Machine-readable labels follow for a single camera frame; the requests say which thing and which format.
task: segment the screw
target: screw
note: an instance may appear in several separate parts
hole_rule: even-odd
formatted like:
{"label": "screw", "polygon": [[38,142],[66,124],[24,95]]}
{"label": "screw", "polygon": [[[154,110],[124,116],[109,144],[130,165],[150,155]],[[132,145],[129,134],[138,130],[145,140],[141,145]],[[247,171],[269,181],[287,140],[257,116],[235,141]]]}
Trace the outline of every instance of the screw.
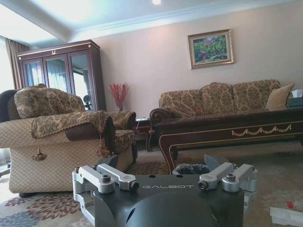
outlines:
{"label": "screw", "polygon": [[206,190],[208,188],[208,183],[206,181],[199,181],[198,182],[198,187],[201,190]]}
{"label": "screw", "polygon": [[108,183],[110,182],[110,176],[109,175],[102,175],[101,180],[103,183]]}
{"label": "screw", "polygon": [[226,175],[227,180],[234,182],[236,180],[236,175],[235,174],[227,174]]}
{"label": "screw", "polygon": [[131,182],[130,190],[131,192],[137,191],[139,188],[139,183],[136,181]]}

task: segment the trash bin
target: trash bin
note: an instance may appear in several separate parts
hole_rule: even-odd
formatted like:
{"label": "trash bin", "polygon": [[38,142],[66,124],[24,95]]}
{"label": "trash bin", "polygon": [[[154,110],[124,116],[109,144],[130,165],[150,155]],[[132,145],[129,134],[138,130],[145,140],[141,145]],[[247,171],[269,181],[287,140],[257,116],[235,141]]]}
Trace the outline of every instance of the trash bin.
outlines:
{"label": "trash bin", "polygon": [[213,171],[224,162],[229,162],[224,157],[216,157],[211,155],[204,155],[204,162],[206,165],[202,164],[181,164],[178,165],[173,171],[174,175],[183,175],[183,174],[207,174],[210,171]]}
{"label": "trash bin", "polygon": [[207,166],[202,164],[180,164],[172,171],[172,174],[174,175],[207,173],[209,173]]}

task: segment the sofa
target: sofa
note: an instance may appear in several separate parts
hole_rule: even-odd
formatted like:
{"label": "sofa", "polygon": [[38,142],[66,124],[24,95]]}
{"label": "sofa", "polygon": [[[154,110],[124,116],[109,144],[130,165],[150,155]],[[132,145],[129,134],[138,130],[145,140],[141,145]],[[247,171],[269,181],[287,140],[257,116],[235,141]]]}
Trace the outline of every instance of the sofa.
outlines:
{"label": "sofa", "polygon": [[72,171],[118,155],[135,162],[135,112],[86,112],[81,98],[52,88],[0,94],[0,148],[10,148],[13,193],[72,191]]}
{"label": "sofa", "polygon": [[201,89],[165,92],[150,118],[157,123],[173,118],[264,112],[270,93],[277,88],[280,88],[279,81],[269,79],[234,85],[214,82]]}

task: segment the framed painting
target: framed painting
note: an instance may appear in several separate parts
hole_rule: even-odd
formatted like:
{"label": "framed painting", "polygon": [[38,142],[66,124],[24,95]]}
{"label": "framed painting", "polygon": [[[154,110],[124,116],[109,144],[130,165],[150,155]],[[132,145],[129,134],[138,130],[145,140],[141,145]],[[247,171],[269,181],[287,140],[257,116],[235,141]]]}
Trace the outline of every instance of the framed painting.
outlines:
{"label": "framed painting", "polygon": [[191,69],[234,63],[231,30],[188,36]]}

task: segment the wall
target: wall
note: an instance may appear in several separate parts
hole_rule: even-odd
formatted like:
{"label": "wall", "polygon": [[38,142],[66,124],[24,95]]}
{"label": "wall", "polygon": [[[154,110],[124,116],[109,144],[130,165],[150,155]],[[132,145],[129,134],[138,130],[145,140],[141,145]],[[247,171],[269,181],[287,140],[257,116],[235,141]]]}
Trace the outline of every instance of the wall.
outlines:
{"label": "wall", "polygon": [[[278,79],[303,88],[303,1],[94,39],[100,45],[108,110],[111,83],[131,85],[125,109],[148,117],[162,92],[211,82]],[[190,69],[187,36],[232,29],[235,64]]]}

